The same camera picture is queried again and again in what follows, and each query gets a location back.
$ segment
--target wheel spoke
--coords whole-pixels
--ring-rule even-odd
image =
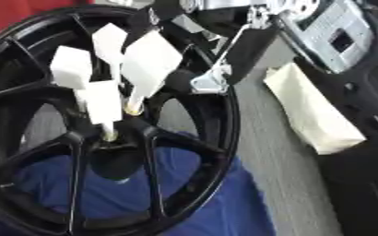
[[[78,14],[73,14],[72,15],[73,20],[75,21],[76,27],[74,30],[80,37],[85,37],[85,38],[91,38],[91,34],[86,27],[86,25],[81,21],[81,18]]]
[[[32,163],[39,162],[57,155],[68,154],[64,145],[65,136],[59,136],[56,139],[45,142],[33,149],[18,153],[4,161],[0,162],[0,174],[11,173],[11,170],[16,170]]]
[[[163,218],[164,214],[164,207],[163,207],[163,200],[160,192],[160,185],[159,185],[159,176],[156,168],[156,161],[155,161],[155,140],[150,139],[145,142],[144,146],[144,166],[145,171],[148,176],[148,184],[150,188],[150,212],[151,216],[154,219]]]
[[[159,130],[158,144],[159,146],[193,151],[205,159],[220,158],[224,154],[224,150],[209,145],[196,137],[176,134],[163,129]]]
[[[70,180],[70,196],[68,210],[68,232],[75,235],[82,228],[84,217],[81,214],[81,198],[85,181],[86,168],[88,166],[87,156],[91,144],[84,136],[78,133],[69,133],[72,150],[72,170]]]
[[[17,58],[20,58],[25,66],[30,66],[32,69],[38,70],[41,74],[46,76],[51,74],[47,67],[37,60],[30,50],[17,39],[10,37],[7,39],[7,42],[13,50],[13,53],[18,56]]]
[[[48,81],[40,80],[31,82],[29,84],[16,86],[0,91],[0,100],[13,100],[16,96],[22,95],[26,92],[32,92],[39,89],[45,89],[48,86]]]

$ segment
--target blue fabric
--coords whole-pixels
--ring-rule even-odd
[[[196,154],[177,148],[158,148],[161,191],[173,194],[196,170]],[[66,212],[71,160],[59,156],[36,163],[18,174],[18,185],[39,202]],[[106,180],[87,171],[82,212],[89,218],[127,216],[149,206],[147,176],[143,170],[127,183]],[[252,176],[236,159],[216,194],[189,219],[163,233],[166,236],[272,236],[272,223]]]

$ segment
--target white foam block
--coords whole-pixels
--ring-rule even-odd
[[[168,41],[152,30],[126,49],[122,75],[137,87],[139,93],[150,98],[182,59]]]
[[[117,26],[109,23],[95,32],[92,36],[96,55],[109,64],[112,79],[121,83],[120,64],[123,61],[121,52],[127,33]]]
[[[320,155],[337,153],[366,140],[294,63],[265,79],[297,135]]]
[[[92,124],[105,124],[123,119],[121,94],[115,81],[89,83],[88,87],[81,91],[81,96],[86,99]]]
[[[88,51],[66,46],[58,47],[50,69],[55,83],[69,89],[85,89],[93,72]]]

